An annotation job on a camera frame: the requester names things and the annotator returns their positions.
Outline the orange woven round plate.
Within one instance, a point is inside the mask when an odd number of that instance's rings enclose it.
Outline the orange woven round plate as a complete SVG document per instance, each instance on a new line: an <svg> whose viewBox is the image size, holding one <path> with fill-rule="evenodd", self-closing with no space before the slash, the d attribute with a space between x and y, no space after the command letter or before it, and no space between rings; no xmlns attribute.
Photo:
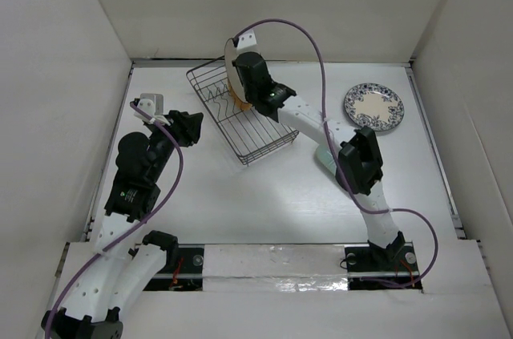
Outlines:
<svg viewBox="0 0 513 339"><path fill-rule="evenodd" d="M233 87L232 87L232 84L230 82L230 80L228 79L227 80L227 84L228 84L228 92L230 94L230 96L232 97L234 103L235 103L235 106L240 109L241 111L248 111L252 108L252 104L251 103L245 103L243 102L237 95L236 95L236 92L233 90Z"/></svg>

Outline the beige tree pattern plate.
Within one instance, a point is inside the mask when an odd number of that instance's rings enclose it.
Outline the beige tree pattern plate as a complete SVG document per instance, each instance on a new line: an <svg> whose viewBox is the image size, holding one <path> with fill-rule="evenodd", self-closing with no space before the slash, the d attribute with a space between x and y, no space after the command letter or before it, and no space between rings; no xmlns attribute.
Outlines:
<svg viewBox="0 0 513 339"><path fill-rule="evenodd" d="M244 89L240 85L239 75L236 68L232 65L232 62L236 59L236 50L233 42L233 38L229 38L224 46L224 64L227 74L227 80L229 79L233 90L236 95L244 102Z"/></svg>

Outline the light green rectangular plate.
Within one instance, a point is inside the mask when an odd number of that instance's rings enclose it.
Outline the light green rectangular plate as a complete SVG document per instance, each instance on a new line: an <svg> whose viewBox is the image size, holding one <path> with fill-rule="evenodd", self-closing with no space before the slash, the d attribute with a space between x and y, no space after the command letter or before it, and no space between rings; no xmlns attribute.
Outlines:
<svg viewBox="0 0 513 339"><path fill-rule="evenodd" d="M332 176L337 174L337 165L331 151L324 146L319 145L315 151L317 161L325 167Z"/></svg>

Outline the blue floral round plate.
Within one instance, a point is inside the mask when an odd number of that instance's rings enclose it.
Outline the blue floral round plate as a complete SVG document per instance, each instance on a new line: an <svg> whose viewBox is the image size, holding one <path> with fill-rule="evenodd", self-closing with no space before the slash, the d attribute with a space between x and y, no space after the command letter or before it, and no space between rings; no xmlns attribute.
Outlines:
<svg viewBox="0 0 513 339"><path fill-rule="evenodd" d="M343 106L354 123L374 131L391 131L405 116L404 104L398 94L377 83L351 87L345 94Z"/></svg>

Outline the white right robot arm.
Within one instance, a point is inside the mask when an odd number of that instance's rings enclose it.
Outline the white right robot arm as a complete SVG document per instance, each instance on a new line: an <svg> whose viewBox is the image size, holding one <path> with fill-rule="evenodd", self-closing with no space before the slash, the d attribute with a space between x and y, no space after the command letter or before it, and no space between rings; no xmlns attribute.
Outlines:
<svg viewBox="0 0 513 339"><path fill-rule="evenodd" d="M382 154L369 127L344 128L307 103L292 88L273 80L266 61L254 51L228 61L234 95L261 115L291 127L327 147L335 177L360 209L367 228L368 255L377 272L399 260L405 238L391 215L382 186Z"/></svg>

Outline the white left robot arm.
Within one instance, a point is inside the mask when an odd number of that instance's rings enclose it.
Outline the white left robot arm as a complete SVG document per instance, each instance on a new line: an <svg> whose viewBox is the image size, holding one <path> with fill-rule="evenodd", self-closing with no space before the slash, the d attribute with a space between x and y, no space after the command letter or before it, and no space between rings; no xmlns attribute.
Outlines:
<svg viewBox="0 0 513 339"><path fill-rule="evenodd" d="M158 271L179 260L176 236L143 226L167 203L157 181L173 154L184 170L183 148L200 139L202 113L141 115L150 135L126 134L118 143L111 192L92 240L93 256L71 278L41 327L46 338L120 338L123 316Z"/></svg>

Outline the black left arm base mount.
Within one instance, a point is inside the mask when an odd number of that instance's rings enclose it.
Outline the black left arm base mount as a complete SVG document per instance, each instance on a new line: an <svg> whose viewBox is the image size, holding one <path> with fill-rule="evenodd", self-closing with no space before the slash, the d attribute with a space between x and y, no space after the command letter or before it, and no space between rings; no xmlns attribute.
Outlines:
<svg viewBox="0 0 513 339"><path fill-rule="evenodd" d="M174 265L168 265L160 270L152 279L165 291L201 291L204 248L202 244L181 245Z"/></svg>

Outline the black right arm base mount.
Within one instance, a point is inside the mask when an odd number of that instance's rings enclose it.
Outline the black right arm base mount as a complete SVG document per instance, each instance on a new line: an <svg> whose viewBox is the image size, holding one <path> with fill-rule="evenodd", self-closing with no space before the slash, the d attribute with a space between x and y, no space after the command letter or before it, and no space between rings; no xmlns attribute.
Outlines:
<svg viewBox="0 0 513 339"><path fill-rule="evenodd" d="M391 262L378 263L366 245L345 247L345 257L339 266L347 271L349 290L374 291L392 289L392 284L400 289L422 290L414 247L406 245Z"/></svg>

